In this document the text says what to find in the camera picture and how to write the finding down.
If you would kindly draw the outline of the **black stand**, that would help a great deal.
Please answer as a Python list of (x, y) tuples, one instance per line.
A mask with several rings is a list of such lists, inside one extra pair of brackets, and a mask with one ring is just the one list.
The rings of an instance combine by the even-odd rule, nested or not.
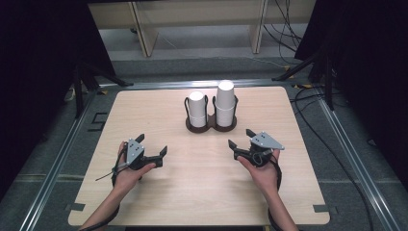
[(317, 83), (318, 81), (323, 80), (325, 103), (329, 107), (329, 109), (333, 111), (334, 106), (332, 99), (332, 61), (330, 58), (329, 49), (327, 47), (322, 46), (317, 52), (315, 52), (305, 61), (297, 64), (294, 68), (286, 71), (283, 75), (272, 78), (272, 81), (286, 81), (291, 76), (294, 76), (297, 72), (303, 70), (309, 65), (312, 66), (312, 69), (309, 73), (311, 82)]
[(75, 92), (75, 102), (76, 102), (76, 116), (79, 117), (85, 110), (84, 99), (83, 99), (83, 87), (87, 90), (98, 90), (100, 88), (99, 83), (96, 81), (96, 76), (102, 76), (105, 79), (118, 84), (121, 87), (133, 86), (133, 83), (125, 82), (114, 74), (110, 74), (98, 68), (94, 65), (88, 64), (86, 62), (80, 61), (75, 65), (73, 71), (73, 87)]

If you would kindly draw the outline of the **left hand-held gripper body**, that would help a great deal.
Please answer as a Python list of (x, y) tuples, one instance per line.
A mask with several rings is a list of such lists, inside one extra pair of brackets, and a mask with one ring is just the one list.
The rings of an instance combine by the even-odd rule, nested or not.
[(135, 141), (135, 139), (130, 139), (126, 146), (126, 161), (125, 164), (132, 170), (138, 170), (147, 164), (154, 163), (156, 167), (163, 166), (163, 160), (156, 160), (151, 157), (144, 155), (145, 148), (141, 143)]

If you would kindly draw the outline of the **black curtain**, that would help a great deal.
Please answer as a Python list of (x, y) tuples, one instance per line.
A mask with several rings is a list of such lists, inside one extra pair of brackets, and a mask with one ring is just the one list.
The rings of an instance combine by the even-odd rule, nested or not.
[(295, 53), (334, 81), (408, 189), (408, 0), (316, 0)]
[(0, 0), (0, 200), (54, 119), (81, 67), (115, 70), (91, 0)]

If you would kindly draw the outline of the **aluminium floor rail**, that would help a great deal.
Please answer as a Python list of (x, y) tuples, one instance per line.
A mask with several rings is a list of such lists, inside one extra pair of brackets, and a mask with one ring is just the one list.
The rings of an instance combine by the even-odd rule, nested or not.
[(346, 134), (346, 131), (339, 121), (338, 116), (329, 108), (324, 98), (321, 97), (319, 99), (319, 104), (384, 230), (402, 231), (396, 216), (392, 213), (391, 207), (386, 201), (386, 198), (377, 187), (363, 161), (359, 157), (359, 153), (357, 152), (349, 136)]
[[(210, 89), (216, 88), (220, 80), (206, 81), (176, 81), (161, 83), (133, 83), (131, 86), (121, 87), (118, 84), (102, 84), (103, 90), (182, 90), (182, 89)], [(239, 79), (233, 81), (238, 88), (246, 87), (275, 87), (287, 86), (288, 81), (272, 81), (270, 79)]]
[(68, 134), (64, 139), (64, 142), (56, 156), (55, 161), (53, 162), (49, 172), (44, 176), (41, 181), (41, 186), (39, 191), (30, 205), (27, 215), (23, 220), (19, 231), (34, 231), (37, 222), (42, 214), (42, 211), (54, 189), (54, 186), (57, 182), (58, 176), (63, 168), (65, 160), (69, 154), (69, 151), (72, 147), (74, 140), (76, 139), (80, 127), (82, 126), (85, 116), (89, 110), (89, 106), (93, 101), (95, 95), (97, 94), (96, 90), (91, 90), (86, 95), (86, 100), (84, 103), (83, 110), (74, 118), (72, 125), (69, 128)]

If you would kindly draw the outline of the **dark brown double cup holder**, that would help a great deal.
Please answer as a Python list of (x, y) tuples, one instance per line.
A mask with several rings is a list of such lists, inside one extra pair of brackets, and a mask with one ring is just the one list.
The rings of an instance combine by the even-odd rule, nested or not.
[(201, 126), (201, 127), (196, 127), (191, 123), (192, 116), (190, 115), (190, 108), (189, 108), (189, 99), (188, 97), (185, 98), (184, 100), (184, 107), (185, 111), (187, 114), (187, 118), (185, 120), (186, 128), (195, 133), (195, 134), (201, 134), (209, 129), (215, 129), (218, 132), (230, 132), (235, 129), (237, 126), (237, 117), (236, 117), (236, 109), (238, 105), (238, 98), (236, 98), (236, 103), (235, 106), (233, 107), (233, 117), (232, 117), (232, 122), (229, 126), (221, 126), (218, 121), (219, 121), (219, 115), (217, 113), (217, 106), (216, 106), (216, 98), (213, 97), (213, 106), (215, 108), (215, 112), (212, 115), (206, 115), (206, 124)]

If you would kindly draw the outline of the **tall stack of white cups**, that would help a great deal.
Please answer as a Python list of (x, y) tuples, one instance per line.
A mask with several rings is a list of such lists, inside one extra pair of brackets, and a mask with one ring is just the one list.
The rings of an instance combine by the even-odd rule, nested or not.
[(230, 80), (222, 80), (217, 87), (215, 105), (217, 125), (221, 127), (228, 127), (233, 122), (236, 106), (234, 87), (234, 83)]

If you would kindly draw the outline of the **person's left hand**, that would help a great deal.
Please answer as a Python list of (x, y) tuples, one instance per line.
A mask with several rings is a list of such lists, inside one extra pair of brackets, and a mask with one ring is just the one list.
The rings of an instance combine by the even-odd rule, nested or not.
[(146, 166), (138, 170), (132, 170), (128, 167), (121, 167), (117, 171), (113, 192), (127, 194), (137, 185), (142, 176), (153, 169), (155, 166), (156, 165), (154, 163), (147, 164)]

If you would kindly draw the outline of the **pale wooden bench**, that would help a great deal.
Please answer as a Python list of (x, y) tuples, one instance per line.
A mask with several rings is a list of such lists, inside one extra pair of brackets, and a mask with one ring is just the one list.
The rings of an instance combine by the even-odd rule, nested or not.
[(266, 24), (307, 23), (317, 0), (123, 0), (89, 3), (99, 29), (134, 29), (144, 56), (152, 55), (158, 30), (164, 27), (226, 26), (248, 27), (252, 52), (260, 52)]

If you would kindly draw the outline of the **short stack of white cups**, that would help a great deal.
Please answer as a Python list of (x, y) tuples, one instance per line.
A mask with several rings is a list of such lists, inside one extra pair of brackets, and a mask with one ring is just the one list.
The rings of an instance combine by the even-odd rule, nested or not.
[(193, 127), (204, 127), (207, 123), (207, 96), (201, 91), (193, 91), (188, 97), (190, 123)]

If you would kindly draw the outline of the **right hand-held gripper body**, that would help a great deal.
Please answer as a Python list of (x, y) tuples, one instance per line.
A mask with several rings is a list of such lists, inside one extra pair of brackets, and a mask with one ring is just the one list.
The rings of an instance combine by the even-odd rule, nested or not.
[(239, 157), (244, 157), (255, 167), (263, 167), (266, 163), (268, 163), (272, 157), (274, 149), (285, 149), (283, 144), (275, 140), (266, 132), (256, 134), (255, 137), (249, 138), (249, 141), (250, 147), (245, 149), (245, 153), (233, 152), (234, 159), (237, 160)]

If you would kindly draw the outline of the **person's right hand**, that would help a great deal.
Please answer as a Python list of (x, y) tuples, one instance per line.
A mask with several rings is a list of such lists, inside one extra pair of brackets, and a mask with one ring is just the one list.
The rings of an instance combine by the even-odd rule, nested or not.
[(253, 166), (244, 157), (238, 158), (238, 161), (248, 170), (264, 197), (278, 195), (278, 171), (274, 164), (278, 163), (279, 155), (280, 151), (274, 149), (270, 162), (263, 167)]

